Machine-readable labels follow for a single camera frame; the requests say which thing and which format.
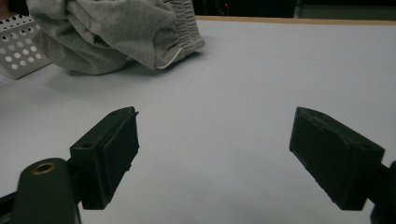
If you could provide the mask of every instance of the gray sweatpants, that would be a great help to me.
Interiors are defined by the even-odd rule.
[[[41,30],[34,41],[55,64],[88,74],[132,57],[150,69],[204,46],[191,0],[28,0]]]

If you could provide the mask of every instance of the table surface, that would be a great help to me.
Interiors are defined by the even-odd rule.
[[[206,46],[167,70],[99,77],[50,64],[0,78],[0,195],[107,113],[134,106],[140,151],[83,223],[370,223],[289,152],[297,106],[327,113],[396,160],[396,26],[198,21]]]

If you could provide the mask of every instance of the perforated white basket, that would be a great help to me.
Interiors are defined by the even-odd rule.
[[[32,42],[39,29],[21,15],[0,21],[0,75],[17,79],[50,63]]]

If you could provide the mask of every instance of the basket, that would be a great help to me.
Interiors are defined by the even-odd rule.
[[[0,75],[18,79],[50,63],[32,41],[39,29],[22,15],[0,21]]]

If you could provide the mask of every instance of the tabletop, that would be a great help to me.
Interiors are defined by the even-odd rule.
[[[83,223],[370,223],[341,211],[289,151],[297,106],[396,160],[396,26],[198,21],[206,46],[166,70],[103,76],[53,64],[0,77],[0,195],[113,110],[139,111],[140,149],[104,211]]]

